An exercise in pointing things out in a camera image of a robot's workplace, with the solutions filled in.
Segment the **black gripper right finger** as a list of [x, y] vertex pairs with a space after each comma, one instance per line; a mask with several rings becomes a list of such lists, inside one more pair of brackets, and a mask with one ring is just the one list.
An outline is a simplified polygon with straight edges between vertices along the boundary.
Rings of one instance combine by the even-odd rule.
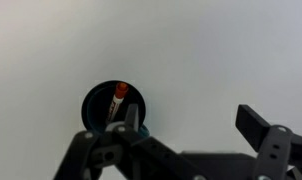
[[283, 125], [271, 125], [249, 105], [240, 104], [235, 126], [257, 153], [254, 180], [297, 180], [302, 175], [302, 136]]

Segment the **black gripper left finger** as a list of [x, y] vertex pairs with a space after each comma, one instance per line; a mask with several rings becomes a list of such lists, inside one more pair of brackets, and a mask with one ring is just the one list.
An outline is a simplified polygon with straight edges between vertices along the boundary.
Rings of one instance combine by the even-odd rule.
[[77, 133], [53, 180], [98, 180], [115, 166], [129, 180], [205, 180], [205, 173], [156, 139], [138, 133], [139, 107], [128, 106], [124, 119], [102, 134]]

